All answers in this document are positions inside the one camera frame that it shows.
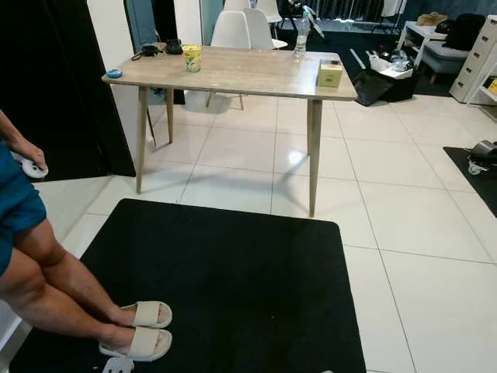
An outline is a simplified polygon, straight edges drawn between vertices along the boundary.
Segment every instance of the person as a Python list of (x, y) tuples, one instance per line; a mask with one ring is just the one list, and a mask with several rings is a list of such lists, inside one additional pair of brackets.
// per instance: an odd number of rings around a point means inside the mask
[(105, 352), (101, 348), (104, 353), (129, 356), (133, 349), (140, 350), (132, 343), (150, 347), (146, 339), (153, 338), (152, 351), (142, 349), (135, 360), (151, 361), (165, 354), (170, 334), (150, 330), (167, 326), (171, 309), (162, 302), (138, 302), (124, 309), (116, 305), (85, 265), (55, 239), (38, 191), (9, 149), (47, 168), (41, 149), (27, 141), (0, 110), (0, 299), (30, 325), (94, 338), (105, 347)]

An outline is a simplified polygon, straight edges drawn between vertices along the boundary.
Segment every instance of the hand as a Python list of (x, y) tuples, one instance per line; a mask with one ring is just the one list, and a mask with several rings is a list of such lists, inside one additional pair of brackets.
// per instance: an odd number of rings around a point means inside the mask
[(17, 154), (22, 155), (24, 158), (35, 162), (41, 169), (47, 169), (47, 164), (45, 163), (45, 154), (40, 148), (31, 144), (25, 138), (21, 138), (17, 141), (7, 143), (7, 146)]

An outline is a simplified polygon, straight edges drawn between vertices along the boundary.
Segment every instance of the tabletop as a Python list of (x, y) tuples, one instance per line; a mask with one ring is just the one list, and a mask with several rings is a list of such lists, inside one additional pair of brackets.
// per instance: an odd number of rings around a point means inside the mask
[(436, 33), (436, 26), (418, 26), (416, 21), (407, 21), (405, 25), (421, 35), (422, 37), (429, 37), (430, 39), (445, 40), (447, 35), (445, 33)]
[(199, 72), (188, 72), (182, 55), (162, 54), (126, 61), (118, 67), (123, 76), (103, 76), (103, 81), (301, 99), (355, 99), (356, 90), (345, 69), (339, 87), (316, 86), (321, 59), (340, 61), (334, 53), (306, 52), (296, 58), (293, 51), (202, 47)]

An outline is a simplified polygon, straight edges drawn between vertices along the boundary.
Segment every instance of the white chair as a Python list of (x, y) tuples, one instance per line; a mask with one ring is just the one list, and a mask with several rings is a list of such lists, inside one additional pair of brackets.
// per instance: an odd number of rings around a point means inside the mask
[(241, 12), (245, 8), (250, 8), (249, 0), (226, 0), (223, 10), (238, 10)]
[[(278, 12), (276, 0), (258, 0), (256, 8), (262, 10), (264, 16), (266, 16), (267, 23), (278, 23), (283, 21), (280, 12)], [(278, 39), (276, 27), (274, 27), (274, 37)]]
[[(210, 45), (212, 47), (250, 49), (252, 44), (244, 12), (233, 10), (221, 12), (217, 17)], [(210, 93), (205, 106), (209, 106), (213, 94), (214, 92)], [(243, 110), (242, 95), (240, 95), (240, 106)]]
[(248, 32), (250, 34), (250, 43), (253, 49), (263, 51), (275, 48), (282, 48), (288, 45), (284, 41), (271, 38), (269, 24), (266, 21), (264, 13), (259, 9), (243, 9), (247, 18)]

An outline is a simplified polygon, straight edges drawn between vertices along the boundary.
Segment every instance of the sandal strap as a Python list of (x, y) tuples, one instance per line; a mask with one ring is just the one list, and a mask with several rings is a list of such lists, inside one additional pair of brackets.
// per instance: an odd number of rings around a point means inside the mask
[(161, 304), (155, 301), (137, 302), (137, 314), (133, 326), (152, 326), (157, 324)]
[(137, 327), (134, 331), (128, 355), (133, 357), (150, 357), (155, 353), (159, 331), (157, 329)]

